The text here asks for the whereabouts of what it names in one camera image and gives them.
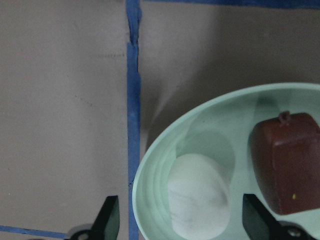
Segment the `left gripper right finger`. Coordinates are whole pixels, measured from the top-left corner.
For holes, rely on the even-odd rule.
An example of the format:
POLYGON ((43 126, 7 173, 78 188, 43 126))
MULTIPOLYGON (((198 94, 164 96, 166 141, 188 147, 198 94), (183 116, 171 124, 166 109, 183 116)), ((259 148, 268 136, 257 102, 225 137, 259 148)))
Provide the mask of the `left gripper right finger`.
POLYGON ((250 240, 287 240, 280 222, 255 194, 244 194, 242 225, 250 240))

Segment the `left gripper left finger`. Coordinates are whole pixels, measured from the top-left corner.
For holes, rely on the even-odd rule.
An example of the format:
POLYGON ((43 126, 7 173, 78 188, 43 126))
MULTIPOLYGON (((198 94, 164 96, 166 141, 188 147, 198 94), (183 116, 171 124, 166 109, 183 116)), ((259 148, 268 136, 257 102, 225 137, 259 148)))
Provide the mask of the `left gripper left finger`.
POLYGON ((108 196, 92 227, 92 240, 116 240, 120 230, 120 205, 117 195, 108 196))

